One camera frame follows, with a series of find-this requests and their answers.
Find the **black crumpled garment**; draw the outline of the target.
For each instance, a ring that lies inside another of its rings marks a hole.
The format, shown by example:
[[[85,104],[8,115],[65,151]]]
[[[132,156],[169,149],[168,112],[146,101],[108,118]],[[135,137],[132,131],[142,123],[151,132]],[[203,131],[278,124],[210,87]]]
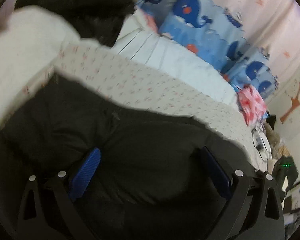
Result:
[[[124,20],[134,13],[134,0],[17,0],[17,9],[37,5],[62,16],[81,38],[113,47]]]

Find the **brown tree wall sticker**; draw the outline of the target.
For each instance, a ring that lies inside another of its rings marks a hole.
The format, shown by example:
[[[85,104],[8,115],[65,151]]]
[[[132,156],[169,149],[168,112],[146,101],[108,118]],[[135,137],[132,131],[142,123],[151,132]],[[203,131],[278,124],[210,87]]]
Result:
[[[286,113],[283,116],[280,117],[280,121],[282,124],[284,124],[286,122],[286,120],[288,119],[288,117],[294,110],[296,110],[298,107],[300,107],[299,95],[300,95],[300,81],[299,81],[299,87],[298,87],[295,97],[290,97],[290,100],[291,100],[290,109],[288,111],[286,111]]]

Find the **pink checked cloth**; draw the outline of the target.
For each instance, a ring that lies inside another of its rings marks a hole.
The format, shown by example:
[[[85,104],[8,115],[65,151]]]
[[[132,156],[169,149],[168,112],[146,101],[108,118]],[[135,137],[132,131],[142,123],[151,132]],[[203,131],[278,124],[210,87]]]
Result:
[[[247,126],[255,124],[266,114],[266,103],[254,86],[245,85],[238,91],[237,95],[240,109]]]

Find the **blue whale curtain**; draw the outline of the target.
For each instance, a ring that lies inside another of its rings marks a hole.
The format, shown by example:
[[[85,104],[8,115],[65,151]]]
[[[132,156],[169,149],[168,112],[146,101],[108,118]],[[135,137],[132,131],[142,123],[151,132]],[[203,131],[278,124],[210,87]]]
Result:
[[[139,0],[137,6],[160,35],[211,64],[235,91],[252,85],[266,99],[278,88],[269,53],[247,41],[242,21],[229,7],[213,0]]]

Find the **black puffer jacket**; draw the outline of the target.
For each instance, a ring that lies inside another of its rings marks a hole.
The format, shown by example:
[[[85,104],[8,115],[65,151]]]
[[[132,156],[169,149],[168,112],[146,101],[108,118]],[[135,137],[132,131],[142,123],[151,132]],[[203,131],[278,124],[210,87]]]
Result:
[[[248,175],[245,151],[197,119],[118,106],[54,74],[0,129],[0,219],[16,232],[31,175],[64,186],[98,149],[74,207],[96,239],[202,239],[224,199],[203,148]]]

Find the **cherry print bed sheet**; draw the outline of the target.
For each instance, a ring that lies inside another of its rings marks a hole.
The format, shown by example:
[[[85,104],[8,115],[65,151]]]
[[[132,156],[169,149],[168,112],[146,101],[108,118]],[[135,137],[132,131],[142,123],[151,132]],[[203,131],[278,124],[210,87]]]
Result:
[[[235,91],[213,69],[208,69],[209,87],[194,88],[96,43],[72,43],[29,79],[16,96],[15,106],[19,107],[33,97],[54,72],[125,107],[192,116],[242,145],[255,168],[268,169],[267,156],[256,149],[251,129],[239,112]]]

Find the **white duvet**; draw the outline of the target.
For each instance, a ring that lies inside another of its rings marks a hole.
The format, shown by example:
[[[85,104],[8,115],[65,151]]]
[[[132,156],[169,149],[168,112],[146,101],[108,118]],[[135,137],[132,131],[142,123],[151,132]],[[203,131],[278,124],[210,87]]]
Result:
[[[0,32],[0,121],[27,82],[79,34],[61,16],[37,6],[16,10]]]

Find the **white striped quilt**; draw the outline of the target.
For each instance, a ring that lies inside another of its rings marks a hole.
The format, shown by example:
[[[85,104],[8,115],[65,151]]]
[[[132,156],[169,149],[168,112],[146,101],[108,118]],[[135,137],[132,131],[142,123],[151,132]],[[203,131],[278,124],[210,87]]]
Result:
[[[237,94],[221,74],[185,47],[155,33],[140,10],[126,17],[111,51],[165,72],[213,100],[239,110]]]

